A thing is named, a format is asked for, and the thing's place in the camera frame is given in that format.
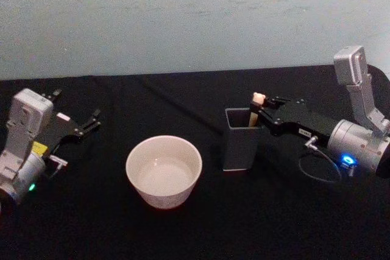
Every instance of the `black table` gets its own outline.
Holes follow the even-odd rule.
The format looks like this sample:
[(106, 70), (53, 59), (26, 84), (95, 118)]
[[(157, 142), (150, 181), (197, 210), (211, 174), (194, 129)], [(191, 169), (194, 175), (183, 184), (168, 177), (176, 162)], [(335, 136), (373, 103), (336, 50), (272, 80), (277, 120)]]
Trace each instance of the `black table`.
[[(375, 103), (390, 115), (390, 83), (372, 74)], [(0, 82), (0, 147), (12, 96), (62, 88), (55, 109), (83, 122), (99, 107), (101, 129), (78, 146), (55, 180), (37, 185), (0, 231), (0, 259), (387, 258), (389, 183), (360, 178), (338, 185), (297, 168), (304, 140), (264, 133), (253, 169), (222, 171), (224, 109), (248, 107), (253, 91), (301, 97), (312, 110), (353, 121), (349, 95), (332, 66), (242, 71), (88, 76)], [(189, 199), (159, 211), (130, 186), (125, 162), (155, 135), (192, 142), (203, 170)]]

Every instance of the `white wall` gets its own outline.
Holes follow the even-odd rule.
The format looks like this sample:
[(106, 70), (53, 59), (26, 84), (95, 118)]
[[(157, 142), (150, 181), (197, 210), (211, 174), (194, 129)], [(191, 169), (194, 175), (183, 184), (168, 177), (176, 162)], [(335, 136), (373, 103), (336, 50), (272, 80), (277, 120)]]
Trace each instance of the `white wall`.
[(0, 79), (331, 63), (390, 72), (390, 0), (0, 0)]

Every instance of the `bowl rim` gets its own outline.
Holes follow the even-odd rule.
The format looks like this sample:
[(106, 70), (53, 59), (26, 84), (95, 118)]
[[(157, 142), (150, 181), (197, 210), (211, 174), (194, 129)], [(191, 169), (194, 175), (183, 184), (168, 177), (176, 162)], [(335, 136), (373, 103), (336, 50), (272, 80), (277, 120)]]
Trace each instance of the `bowl rim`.
[[(129, 165), (129, 159), (130, 159), (130, 156), (134, 153), (135, 149), (138, 148), (140, 145), (144, 144), (144, 143), (148, 143), (149, 141), (151, 140), (155, 140), (155, 139), (162, 139), (162, 138), (171, 138), (171, 139), (176, 139), (176, 140), (180, 140), (186, 144), (188, 144), (194, 151), (195, 151), (195, 154), (196, 156), (198, 157), (199, 159), (199, 164), (200, 164), (200, 168), (199, 170), (197, 171), (197, 173), (195, 174), (195, 177), (194, 179), (191, 181), (191, 183), (185, 188), (185, 189), (182, 189), (178, 192), (175, 192), (175, 193), (172, 193), (172, 194), (165, 194), (165, 195), (155, 195), (155, 194), (151, 194), (151, 193), (148, 193), (148, 192), (145, 192), (142, 188), (140, 188), (135, 182), (134, 180), (131, 179), (130, 175), (129, 175), (129, 172), (127, 170), (127, 166)], [(185, 140), (184, 138), (181, 138), (181, 137), (178, 137), (178, 136), (174, 136), (174, 135), (157, 135), (157, 136), (153, 136), (153, 137), (149, 137), (148, 139), (145, 139), (143, 141), (141, 141), (140, 143), (138, 143), (132, 150), (131, 152), (129, 153), (129, 155), (127, 156), (127, 159), (126, 159), (126, 166), (125, 166), (125, 169), (126, 169), (126, 175), (127, 175), (127, 178), (129, 179), (130, 183), (138, 190), (140, 190), (142, 193), (145, 193), (147, 195), (150, 195), (150, 196), (154, 196), (154, 197), (167, 197), (167, 196), (173, 196), (173, 195), (179, 195), (181, 194), (182, 192), (186, 191), (188, 188), (190, 188), (191, 186), (193, 186), (196, 181), (198, 181), (199, 177), (200, 177), (200, 173), (202, 172), (202, 168), (203, 168), (203, 161), (202, 161), (202, 156), (200, 155), (198, 149), (192, 144), (190, 143), (188, 140)]]

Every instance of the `pen holder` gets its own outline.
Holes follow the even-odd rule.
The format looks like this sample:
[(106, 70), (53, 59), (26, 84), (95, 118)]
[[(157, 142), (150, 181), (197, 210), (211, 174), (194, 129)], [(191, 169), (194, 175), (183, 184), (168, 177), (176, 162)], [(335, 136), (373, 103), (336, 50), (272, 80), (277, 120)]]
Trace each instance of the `pen holder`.
[(225, 109), (223, 170), (246, 170), (253, 165), (261, 127), (248, 127), (249, 108)]

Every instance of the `yellow label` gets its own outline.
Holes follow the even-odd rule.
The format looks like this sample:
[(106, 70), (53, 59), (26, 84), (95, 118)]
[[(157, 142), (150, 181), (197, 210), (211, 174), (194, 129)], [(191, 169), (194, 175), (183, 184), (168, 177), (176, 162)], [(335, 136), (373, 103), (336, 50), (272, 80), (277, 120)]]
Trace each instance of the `yellow label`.
[(44, 152), (48, 149), (48, 147), (42, 143), (34, 141), (32, 144), (32, 151), (37, 155), (43, 156)]

